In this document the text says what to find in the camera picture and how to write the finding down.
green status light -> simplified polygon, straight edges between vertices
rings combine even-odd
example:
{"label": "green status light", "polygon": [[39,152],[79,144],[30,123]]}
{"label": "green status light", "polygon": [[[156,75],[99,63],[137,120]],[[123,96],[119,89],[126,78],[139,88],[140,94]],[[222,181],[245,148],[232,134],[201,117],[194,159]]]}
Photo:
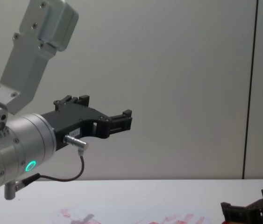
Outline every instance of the green status light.
{"label": "green status light", "polygon": [[28,172],[28,171],[31,171],[35,166],[36,166],[36,161],[35,160],[33,160],[33,161],[31,161],[28,165],[27,165],[27,167],[25,167],[25,171],[26,172]]}

